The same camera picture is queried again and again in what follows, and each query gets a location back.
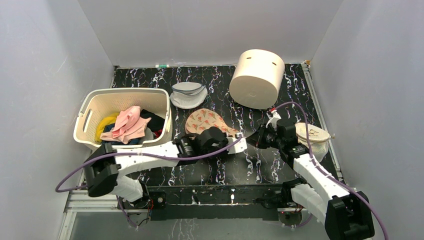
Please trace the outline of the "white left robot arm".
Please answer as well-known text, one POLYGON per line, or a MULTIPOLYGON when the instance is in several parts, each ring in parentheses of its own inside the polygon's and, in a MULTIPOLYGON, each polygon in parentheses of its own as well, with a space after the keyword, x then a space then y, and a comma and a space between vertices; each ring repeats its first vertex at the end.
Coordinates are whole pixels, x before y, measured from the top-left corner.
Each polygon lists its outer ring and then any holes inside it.
POLYGON ((195 164, 215 151, 224 152, 228 144, 227 134, 217 127, 149 147, 114 148, 110 143, 104 143, 84 162, 88 196, 96 198, 114 194, 137 208, 144 208, 150 200, 146 184, 130 178, 130 174, 195 164))

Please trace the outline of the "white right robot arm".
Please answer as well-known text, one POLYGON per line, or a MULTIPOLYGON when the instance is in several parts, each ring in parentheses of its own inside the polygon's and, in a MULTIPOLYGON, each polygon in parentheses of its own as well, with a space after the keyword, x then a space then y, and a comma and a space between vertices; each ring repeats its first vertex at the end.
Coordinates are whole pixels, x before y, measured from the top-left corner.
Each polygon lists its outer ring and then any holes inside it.
POLYGON ((329 239, 365 240, 375 235, 367 196, 336 183, 310 155, 309 148, 298 141, 293 123, 278 120, 275 127, 261 124, 246 141, 259 149, 277 149, 281 159, 300 174, 300 178, 282 184, 282 202, 288 207, 299 204, 309 210, 323 223, 329 239))

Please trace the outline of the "floral mesh laundry bag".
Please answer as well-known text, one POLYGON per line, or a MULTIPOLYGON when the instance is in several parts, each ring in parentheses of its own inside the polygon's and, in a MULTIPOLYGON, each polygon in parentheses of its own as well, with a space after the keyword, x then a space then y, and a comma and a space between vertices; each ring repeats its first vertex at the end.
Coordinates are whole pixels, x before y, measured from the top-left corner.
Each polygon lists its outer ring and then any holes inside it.
POLYGON ((201 134, 204 130, 216 127, 223 133, 227 133, 230 137, 235 137, 240 131, 228 126, 224 119, 216 112, 201 108, 191 113, 184 126, 186 134, 201 134))

